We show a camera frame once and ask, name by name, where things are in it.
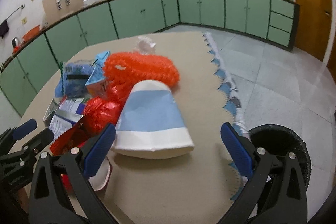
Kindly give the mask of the black trash bin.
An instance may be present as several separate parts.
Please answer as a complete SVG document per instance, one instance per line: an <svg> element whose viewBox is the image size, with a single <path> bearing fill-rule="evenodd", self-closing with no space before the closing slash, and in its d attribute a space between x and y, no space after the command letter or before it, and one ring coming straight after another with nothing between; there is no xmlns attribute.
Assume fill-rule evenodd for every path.
<svg viewBox="0 0 336 224"><path fill-rule="evenodd" d="M269 154L275 155L280 161L290 152L298 159L305 187L309 186L311 159L306 143L293 130L279 124L264 124L249 130L250 140L257 147L263 147ZM257 212L271 208L280 192L283 176L270 175L257 203Z"/></svg>

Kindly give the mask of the wooden door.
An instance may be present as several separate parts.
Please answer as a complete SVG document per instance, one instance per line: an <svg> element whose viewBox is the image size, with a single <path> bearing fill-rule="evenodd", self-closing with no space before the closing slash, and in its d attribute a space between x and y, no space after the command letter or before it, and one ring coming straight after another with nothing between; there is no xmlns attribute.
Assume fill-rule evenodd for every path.
<svg viewBox="0 0 336 224"><path fill-rule="evenodd" d="M299 20L294 46L323 60L331 29L332 0L295 0Z"/></svg>

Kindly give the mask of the light blue milk carton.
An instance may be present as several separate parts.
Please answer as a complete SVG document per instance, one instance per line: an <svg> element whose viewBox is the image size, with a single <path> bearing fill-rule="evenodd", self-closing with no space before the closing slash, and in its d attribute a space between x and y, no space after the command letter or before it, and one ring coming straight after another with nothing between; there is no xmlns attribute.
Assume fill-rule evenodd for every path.
<svg viewBox="0 0 336 224"><path fill-rule="evenodd" d="M98 53L92 64L93 72L87 80L85 87L93 97L106 99L106 77L104 76L103 66L106 59L110 56L110 51Z"/></svg>

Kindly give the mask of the wall towel bar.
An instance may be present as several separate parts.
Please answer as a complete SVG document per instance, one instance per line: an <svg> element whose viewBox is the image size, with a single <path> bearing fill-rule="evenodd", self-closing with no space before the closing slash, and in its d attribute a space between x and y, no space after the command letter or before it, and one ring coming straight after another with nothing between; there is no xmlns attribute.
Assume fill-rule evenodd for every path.
<svg viewBox="0 0 336 224"><path fill-rule="evenodd" d="M8 20L11 16L13 16L17 11L25 8L25 4L20 5L16 10L14 10L5 20Z"/></svg>

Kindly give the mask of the blue white snack wrapper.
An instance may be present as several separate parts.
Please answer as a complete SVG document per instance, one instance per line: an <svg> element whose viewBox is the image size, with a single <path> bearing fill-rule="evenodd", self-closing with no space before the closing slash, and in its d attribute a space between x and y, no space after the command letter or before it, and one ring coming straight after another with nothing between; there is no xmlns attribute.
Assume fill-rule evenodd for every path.
<svg viewBox="0 0 336 224"><path fill-rule="evenodd" d="M85 105L85 98L64 98L60 101L49 123L49 129L54 135L53 141L56 141L83 117Z"/></svg>

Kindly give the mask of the blue white paper cup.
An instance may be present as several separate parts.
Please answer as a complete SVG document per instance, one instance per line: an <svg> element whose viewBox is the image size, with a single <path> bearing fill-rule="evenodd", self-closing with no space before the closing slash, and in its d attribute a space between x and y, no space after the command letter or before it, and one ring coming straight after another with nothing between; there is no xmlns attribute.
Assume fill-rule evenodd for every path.
<svg viewBox="0 0 336 224"><path fill-rule="evenodd" d="M116 124L112 151L158 160L185 155L194 147L170 88L156 80L136 83Z"/></svg>

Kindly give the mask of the white tissue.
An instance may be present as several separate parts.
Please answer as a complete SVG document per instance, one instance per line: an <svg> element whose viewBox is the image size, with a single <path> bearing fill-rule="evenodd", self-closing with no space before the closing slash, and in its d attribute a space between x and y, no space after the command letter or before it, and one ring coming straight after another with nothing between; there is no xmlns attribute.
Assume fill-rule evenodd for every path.
<svg viewBox="0 0 336 224"><path fill-rule="evenodd" d="M133 52L140 53L142 55L155 55L156 43L150 37L139 36L137 43L133 49Z"/></svg>

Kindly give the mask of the red plastic bag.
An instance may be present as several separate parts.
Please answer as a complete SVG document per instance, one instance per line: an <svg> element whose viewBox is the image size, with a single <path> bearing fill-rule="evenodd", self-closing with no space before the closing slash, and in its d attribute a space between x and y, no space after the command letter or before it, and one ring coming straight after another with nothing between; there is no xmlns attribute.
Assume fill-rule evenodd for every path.
<svg viewBox="0 0 336 224"><path fill-rule="evenodd" d="M94 97L86 103L81 122L90 136L109 123L116 125L132 87L128 83L108 83L104 98Z"/></svg>

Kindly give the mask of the orange basin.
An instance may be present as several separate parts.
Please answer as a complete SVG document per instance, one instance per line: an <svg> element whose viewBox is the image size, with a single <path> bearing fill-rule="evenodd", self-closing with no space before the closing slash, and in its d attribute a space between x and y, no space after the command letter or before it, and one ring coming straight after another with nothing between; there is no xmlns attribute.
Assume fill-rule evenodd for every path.
<svg viewBox="0 0 336 224"><path fill-rule="evenodd" d="M24 36L23 41L28 42L29 40L33 39L35 36L37 36L40 32L40 25L35 26L31 30L29 30Z"/></svg>

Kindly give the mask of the green lower kitchen cabinets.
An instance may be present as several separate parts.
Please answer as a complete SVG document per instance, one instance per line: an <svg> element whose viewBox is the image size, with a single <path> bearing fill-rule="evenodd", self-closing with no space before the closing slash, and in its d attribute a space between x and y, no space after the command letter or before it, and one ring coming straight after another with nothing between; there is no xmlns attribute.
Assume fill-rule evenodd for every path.
<svg viewBox="0 0 336 224"><path fill-rule="evenodd" d="M300 6L289 0L107 0L66 16L1 66L1 91L18 115L59 69L87 46L167 30L217 28L291 51Z"/></svg>

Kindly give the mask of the cardboard box on counter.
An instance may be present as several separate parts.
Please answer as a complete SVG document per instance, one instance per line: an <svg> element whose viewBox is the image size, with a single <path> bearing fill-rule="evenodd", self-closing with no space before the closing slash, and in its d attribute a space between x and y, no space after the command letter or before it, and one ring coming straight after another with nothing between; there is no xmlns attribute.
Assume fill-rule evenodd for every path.
<svg viewBox="0 0 336 224"><path fill-rule="evenodd" d="M43 0L42 4L49 26L84 7L83 0Z"/></svg>

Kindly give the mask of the steel kettle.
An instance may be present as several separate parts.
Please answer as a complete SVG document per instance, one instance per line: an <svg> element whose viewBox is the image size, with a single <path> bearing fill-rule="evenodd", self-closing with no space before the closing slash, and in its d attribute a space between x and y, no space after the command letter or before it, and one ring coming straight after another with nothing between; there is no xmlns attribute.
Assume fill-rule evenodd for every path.
<svg viewBox="0 0 336 224"><path fill-rule="evenodd" d="M16 47L20 46L21 41L19 40L18 37L15 37L11 41L13 48L15 49Z"/></svg>

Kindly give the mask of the blue plastic bag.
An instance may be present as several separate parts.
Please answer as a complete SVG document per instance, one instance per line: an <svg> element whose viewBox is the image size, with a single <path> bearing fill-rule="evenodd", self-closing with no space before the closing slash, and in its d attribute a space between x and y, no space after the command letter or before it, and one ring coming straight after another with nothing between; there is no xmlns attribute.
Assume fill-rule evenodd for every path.
<svg viewBox="0 0 336 224"><path fill-rule="evenodd" d="M55 88L54 97L82 98L88 94L86 82L93 72L92 61L78 60L60 63L60 80Z"/></svg>

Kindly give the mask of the red snack wrapper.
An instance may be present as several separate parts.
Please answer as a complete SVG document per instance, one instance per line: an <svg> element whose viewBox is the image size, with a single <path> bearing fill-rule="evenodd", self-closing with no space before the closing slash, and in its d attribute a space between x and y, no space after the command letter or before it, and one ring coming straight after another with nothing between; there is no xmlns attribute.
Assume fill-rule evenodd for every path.
<svg viewBox="0 0 336 224"><path fill-rule="evenodd" d="M85 116L83 116L72 128L56 138L50 145L50 151L54 156L63 155L73 147L85 143L90 137L85 126Z"/></svg>

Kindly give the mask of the red white paper cup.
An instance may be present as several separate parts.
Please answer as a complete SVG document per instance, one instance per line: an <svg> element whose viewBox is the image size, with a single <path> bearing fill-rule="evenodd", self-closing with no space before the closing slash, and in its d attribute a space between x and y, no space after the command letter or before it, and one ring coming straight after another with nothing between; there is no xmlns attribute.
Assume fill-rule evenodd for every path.
<svg viewBox="0 0 336 224"><path fill-rule="evenodd" d="M106 187L111 172L112 172L112 166L108 158L106 157L102 162L102 164L100 165L100 168L98 169L96 175L90 177L88 180L95 192L101 191ZM70 183L68 175L66 174L62 175L62 182L67 192L70 192L72 190L72 185Z"/></svg>

